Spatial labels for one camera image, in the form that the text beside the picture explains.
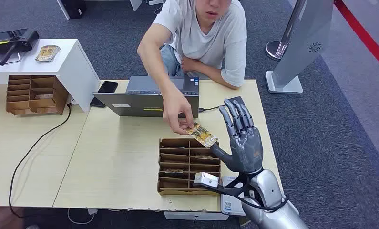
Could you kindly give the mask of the person's right hand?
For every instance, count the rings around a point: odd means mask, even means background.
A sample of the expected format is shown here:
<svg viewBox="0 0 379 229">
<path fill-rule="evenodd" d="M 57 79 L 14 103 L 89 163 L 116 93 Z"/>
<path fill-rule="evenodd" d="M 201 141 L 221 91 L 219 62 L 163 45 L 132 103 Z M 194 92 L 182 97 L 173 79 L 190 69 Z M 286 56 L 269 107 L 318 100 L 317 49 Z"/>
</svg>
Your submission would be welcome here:
<svg viewBox="0 0 379 229">
<path fill-rule="evenodd" d="M 176 88 L 162 90 L 163 119 L 171 130 L 180 135 L 188 135 L 187 128 L 194 127 L 191 105 L 183 94 Z"/>
</svg>

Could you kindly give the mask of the person's left hand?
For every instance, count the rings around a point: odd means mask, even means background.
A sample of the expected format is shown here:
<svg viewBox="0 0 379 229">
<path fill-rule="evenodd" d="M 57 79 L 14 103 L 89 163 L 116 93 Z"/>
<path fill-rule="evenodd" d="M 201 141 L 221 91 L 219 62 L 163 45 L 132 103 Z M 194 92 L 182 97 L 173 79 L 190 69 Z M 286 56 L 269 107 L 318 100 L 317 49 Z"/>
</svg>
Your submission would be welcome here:
<svg viewBox="0 0 379 229">
<path fill-rule="evenodd" d="M 188 58 L 183 56 L 181 59 L 181 68 L 185 72 L 196 71 L 199 65 L 199 61 L 195 59 Z"/>
</svg>

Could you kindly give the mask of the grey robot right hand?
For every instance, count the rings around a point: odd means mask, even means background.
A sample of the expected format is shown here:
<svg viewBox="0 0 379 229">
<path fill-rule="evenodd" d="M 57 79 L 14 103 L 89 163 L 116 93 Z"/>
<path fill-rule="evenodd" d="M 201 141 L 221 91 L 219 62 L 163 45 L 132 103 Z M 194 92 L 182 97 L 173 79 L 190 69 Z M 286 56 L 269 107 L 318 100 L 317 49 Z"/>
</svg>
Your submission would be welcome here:
<svg viewBox="0 0 379 229">
<path fill-rule="evenodd" d="M 262 170 L 262 140 L 248 108 L 234 99 L 225 99 L 224 104 L 219 111 L 226 124 L 231 154 L 217 143 L 210 149 L 233 172 L 251 174 Z"/>
</svg>

